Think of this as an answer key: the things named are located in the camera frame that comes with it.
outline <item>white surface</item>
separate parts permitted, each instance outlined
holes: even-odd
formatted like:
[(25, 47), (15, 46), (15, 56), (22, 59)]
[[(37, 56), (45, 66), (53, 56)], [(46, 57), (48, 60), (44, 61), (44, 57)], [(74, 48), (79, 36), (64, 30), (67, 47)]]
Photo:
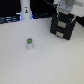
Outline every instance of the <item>white surface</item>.
[(0, 24), (0, 84), (84, 84), (84, 28), (77, 23), (67, 41), (50, 33), (50, 22)]
[[(60, 0), (54, 0), (54, 3), (58, 4), (59, 1)], [(70, 13), (79, 17), (83, 17), (84, 16), (84, 0), (75, 0), (75, 1), (83, 3), (83, 7), (73, 5), (73, 9)]]

